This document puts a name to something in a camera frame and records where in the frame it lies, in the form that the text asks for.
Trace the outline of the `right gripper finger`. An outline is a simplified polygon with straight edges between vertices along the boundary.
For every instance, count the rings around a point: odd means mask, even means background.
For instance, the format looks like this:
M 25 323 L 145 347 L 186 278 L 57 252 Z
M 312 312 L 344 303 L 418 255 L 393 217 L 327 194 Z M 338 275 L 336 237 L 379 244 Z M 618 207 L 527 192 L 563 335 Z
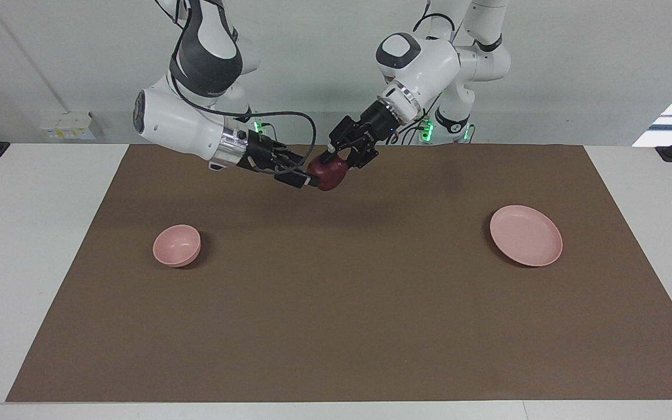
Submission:
M 307 149 L 304 155 L 298 155 L 290 149 L 278 149 L 278 173 L 302 171 L 314 149 Z
M 273 172 L 273 177 L 276 181 L 288 184 L 294 188 L 303 188 L 305 186 L 317 188 L 320 185 L 319 177 L 306 173 L 299 168 L 276 169 Z

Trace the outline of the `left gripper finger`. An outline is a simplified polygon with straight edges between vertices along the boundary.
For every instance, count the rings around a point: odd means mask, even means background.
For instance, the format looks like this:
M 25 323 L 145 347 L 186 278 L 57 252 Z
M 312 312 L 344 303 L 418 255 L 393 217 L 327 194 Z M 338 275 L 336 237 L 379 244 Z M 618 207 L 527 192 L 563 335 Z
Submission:
M 337 154 L 349 149 L 347 165 L 363 165 L 363 122 L 346 116 L 329 134 L 330 142 L 326 153 L 326 163 L 336 159 Z
M 356 139 L 347 141 L 346 148 L 349 149 L 348 157 L 346 158 L 347 167 L 349 170 L 353 168 L 362 169 L 371 160 L 379 155 L 376 149 L 377 141 L 375 139 Z

